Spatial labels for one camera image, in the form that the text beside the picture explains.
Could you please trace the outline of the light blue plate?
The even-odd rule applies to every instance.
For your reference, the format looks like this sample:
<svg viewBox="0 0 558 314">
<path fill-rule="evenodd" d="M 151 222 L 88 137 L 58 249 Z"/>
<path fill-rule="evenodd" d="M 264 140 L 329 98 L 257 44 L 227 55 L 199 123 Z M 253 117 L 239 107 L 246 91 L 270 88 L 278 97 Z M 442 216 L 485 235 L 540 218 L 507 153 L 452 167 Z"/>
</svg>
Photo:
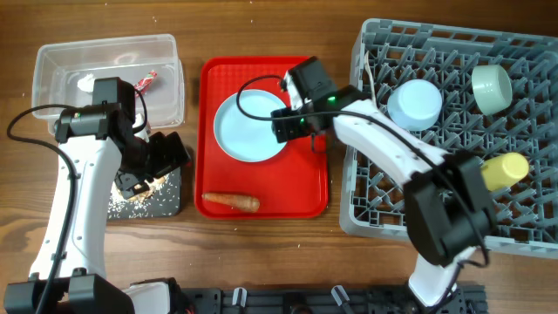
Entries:
<svg viewBox="0 0 558 314">
<path fill-rule="evenodd" d="M 270 92 L 250 89 L 240 97 L 242 109 L 259 117 L 270 117 L 286 105 Z M 214 117 L 214 136 L 219 147 L 230 157 L 245 162 L 260 162 L 279 154 L 286 146 L 278 143 L 270 121 L 251 119 L 236 105 L 236 94 L 228 97 Z"/>
</svg>

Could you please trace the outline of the red snack wrapper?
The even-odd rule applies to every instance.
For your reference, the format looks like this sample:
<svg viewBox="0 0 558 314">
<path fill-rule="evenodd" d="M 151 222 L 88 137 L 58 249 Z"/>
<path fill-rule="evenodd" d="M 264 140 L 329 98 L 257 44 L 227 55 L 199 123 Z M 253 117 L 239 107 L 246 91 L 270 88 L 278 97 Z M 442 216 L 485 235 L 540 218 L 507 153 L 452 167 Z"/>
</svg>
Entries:
<svg viewBox="0 0 558 314">
<path fill-rule="evenodd" d="M 155 80 L 156 77 L 157 77 L 157 72 L 150 71 L 144 78 L 142 78 L 133 87 L 136 91 L 140 92 L 141 94 L 144 94 L 148 90 L 149 86 L 152 84 L 152 82 Z"/>
</svg>

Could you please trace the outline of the orange carrot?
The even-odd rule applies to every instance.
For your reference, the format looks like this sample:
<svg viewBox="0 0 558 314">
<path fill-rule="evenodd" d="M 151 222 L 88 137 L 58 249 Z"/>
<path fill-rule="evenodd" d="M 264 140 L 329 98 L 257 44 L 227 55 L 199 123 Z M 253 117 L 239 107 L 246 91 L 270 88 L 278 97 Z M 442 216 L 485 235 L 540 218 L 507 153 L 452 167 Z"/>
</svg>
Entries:
<svg viewBox="0 0 558 314">
<path fill-rule="evenodd" d="M 255 213 L 260 207 L 260 202 L 257 198 L 249 195 L 234 195 L 225 193 L 205 193 L 202 199 L 221 205 L 226 205 L 232 209 L 240 210 L 242 212 Z"/>
</svg>

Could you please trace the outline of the white tissue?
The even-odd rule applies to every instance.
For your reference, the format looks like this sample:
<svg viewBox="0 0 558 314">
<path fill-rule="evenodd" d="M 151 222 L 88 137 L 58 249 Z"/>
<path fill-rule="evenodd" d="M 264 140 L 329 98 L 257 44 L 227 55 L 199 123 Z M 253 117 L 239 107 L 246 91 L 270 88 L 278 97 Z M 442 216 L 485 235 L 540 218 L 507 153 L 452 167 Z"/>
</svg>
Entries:
<svg viewBox="0 0 558 314">
<path fill-rule="evenodd" d="M 94 88 L 95 76 L 92 73 L 85 75 L 81 78 L 78 83 L 77 87 L 82 92 L 92 93 Z"/>
</svg>

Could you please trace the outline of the light blue bowl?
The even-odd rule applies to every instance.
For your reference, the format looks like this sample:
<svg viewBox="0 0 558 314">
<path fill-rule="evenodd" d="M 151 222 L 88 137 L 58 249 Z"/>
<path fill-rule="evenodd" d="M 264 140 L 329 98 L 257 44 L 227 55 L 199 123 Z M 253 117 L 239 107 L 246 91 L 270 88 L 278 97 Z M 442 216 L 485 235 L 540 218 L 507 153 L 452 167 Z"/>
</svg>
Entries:
<svg viewBox="0 0 558 314">
<path fill-rule="evenodd" d="M 391 120 L 409 131 L 424 131 L 439 118 L 442 97 L 439 89 L 423 79 L 412 79 L 388 98 L 387 112 Z"/>
</svg>

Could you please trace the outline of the mint green bowl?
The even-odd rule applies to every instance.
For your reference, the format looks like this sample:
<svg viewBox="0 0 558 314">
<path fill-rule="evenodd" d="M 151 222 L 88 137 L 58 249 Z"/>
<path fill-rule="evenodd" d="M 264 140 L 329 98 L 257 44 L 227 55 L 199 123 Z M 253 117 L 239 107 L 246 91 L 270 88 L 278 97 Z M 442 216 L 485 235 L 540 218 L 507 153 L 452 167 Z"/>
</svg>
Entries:
<svg viewBox="0 0 558 314">
<path fill-rule="evenodd" d="M 502 66 L 475 66 L 471 83 L 477 107 L 484 115 L 499 113 L 511 105 L 513 99 L 511 80 Z"/>
</svg>

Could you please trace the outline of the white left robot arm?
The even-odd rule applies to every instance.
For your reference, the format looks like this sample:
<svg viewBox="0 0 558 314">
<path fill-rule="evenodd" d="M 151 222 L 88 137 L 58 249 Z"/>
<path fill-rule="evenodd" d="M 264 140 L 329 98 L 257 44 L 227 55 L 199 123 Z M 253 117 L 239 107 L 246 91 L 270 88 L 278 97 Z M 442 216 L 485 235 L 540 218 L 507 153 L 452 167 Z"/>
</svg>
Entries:
<svg viewBox="0 0 558 314">
<path fill-rule="evenodd" d="M 121 104 L 62 106 L 58 178 L 44 241 L 29 277 L 8 285 L 9 313 L 181 313 L 187 301 L 173 278 L 121 290 L 105 278 L 105 227 L 112 184 L 133 188 L 190 162 L 177 133 L 148 140 Z"/>
</svg>

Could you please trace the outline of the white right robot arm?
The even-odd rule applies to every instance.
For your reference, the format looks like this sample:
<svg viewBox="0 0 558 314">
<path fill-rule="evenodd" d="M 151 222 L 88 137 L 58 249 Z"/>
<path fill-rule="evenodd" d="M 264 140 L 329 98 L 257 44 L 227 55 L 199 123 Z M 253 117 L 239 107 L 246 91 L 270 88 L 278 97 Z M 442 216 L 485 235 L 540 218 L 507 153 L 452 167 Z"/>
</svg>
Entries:
<svg viewBox="0 0 558 314">
<path fill-rule="evenodd" d="M 280 84 L 290 106 L 272 113 L 278 141 L 293 140 L 330 128 L 402 188 L 406 232 L 418 259 L 408 288 L 430 312 L 453 296 L 464 265 L 496 228 L 493 198 L 477 157 L 450 154 L 397 126 L 374 100 L 352 85 L 301 92 Z"/>
</svg>

